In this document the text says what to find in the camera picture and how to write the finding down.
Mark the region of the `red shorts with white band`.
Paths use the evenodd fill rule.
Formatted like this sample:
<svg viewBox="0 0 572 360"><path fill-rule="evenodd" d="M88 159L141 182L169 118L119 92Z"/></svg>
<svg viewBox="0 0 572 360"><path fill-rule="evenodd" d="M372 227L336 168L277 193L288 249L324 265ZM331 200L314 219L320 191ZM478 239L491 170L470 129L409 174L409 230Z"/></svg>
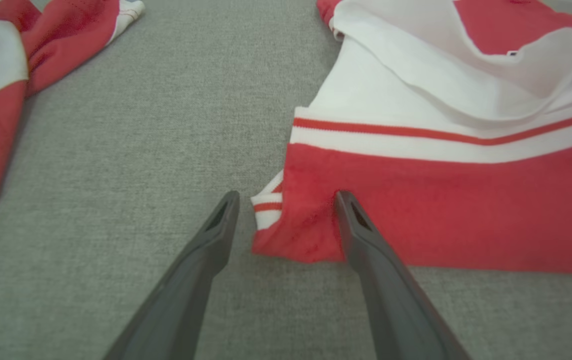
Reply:
<svg viewBox="0 0 572 360"><path fill-rule="evenodd" d="M0 0L0 186L25 100L84 64L145 13L142 0Z"/></svg>

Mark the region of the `grey fabric sofa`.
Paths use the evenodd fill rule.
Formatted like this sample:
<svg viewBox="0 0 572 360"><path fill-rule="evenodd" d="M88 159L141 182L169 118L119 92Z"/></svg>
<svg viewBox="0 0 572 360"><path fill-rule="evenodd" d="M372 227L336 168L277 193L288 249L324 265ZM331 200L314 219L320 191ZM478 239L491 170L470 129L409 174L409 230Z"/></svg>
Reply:
<svg viewBox="0 0 572 360"><path fill-rule="evenodd" d="M340 43L315 0L144 0L26 103L0 192L0 360L102 360L228 191L241 207L196 360L376 360L344 263L256 256L250 197Z"/></svg>

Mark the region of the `red garment with striped trim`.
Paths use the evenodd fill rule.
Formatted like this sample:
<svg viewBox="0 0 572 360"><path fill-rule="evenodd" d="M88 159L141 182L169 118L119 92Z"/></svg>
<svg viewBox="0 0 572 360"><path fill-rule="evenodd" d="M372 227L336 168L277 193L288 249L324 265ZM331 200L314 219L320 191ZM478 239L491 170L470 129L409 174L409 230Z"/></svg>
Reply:
<svg viewBox="0 0 572 360"><path fill-rule="evenodd" d="M342 261L354 194L423 267L572 273L572 14L540 0L316 0L341 42L251 198L252 251Z"/></svg>

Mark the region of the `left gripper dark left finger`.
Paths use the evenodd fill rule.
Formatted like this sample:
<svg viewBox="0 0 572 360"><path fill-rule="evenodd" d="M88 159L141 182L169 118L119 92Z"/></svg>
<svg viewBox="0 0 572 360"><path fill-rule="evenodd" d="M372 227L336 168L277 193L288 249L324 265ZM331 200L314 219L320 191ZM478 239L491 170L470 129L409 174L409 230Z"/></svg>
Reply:
<svg viewBox="0 0 572 360"><path fill-rule="evenodd" d="M103 360L194 360L212 282L231 255L240 194L224 194Z"/></svg>

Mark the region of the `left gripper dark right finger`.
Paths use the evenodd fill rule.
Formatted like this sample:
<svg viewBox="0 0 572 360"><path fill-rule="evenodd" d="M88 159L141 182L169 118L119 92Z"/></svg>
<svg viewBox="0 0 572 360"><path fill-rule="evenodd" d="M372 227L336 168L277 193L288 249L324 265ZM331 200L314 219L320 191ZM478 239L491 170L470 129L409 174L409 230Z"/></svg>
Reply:
<svg viewBox="0 0 572 360"><path fill-rule="evenodd" d="M377 360L472 360L354 194L334 199L341 248L357 273Z"/></svg>

